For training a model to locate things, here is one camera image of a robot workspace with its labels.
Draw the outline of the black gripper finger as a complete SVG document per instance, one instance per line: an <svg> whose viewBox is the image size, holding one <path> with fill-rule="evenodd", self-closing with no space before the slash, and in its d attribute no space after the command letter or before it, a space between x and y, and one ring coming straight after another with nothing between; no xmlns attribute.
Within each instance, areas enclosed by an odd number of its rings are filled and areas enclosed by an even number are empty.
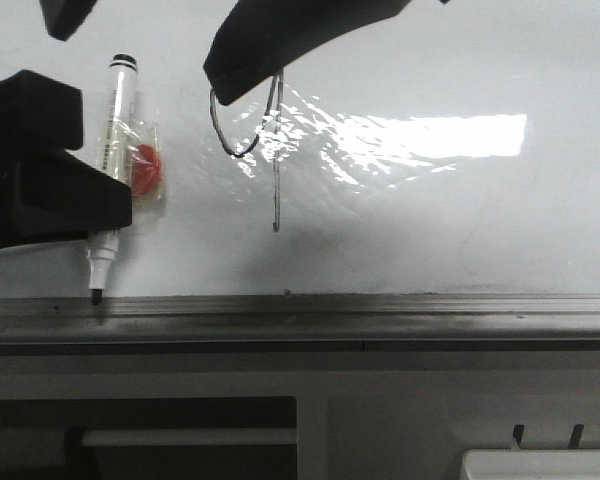
<svg viewBox="0 0 600 480"><path fill-rule="evenodd" d="M203 69L228 106L321 45L398 16L404 0L239 1L221 23Z"/></svg>
<svg viewBox="0 0 600 480"><path fill-rule="evenodd" d="M0 80L0 249L132 222L131 190L87 163L79 89L30 70Z"/></svg>

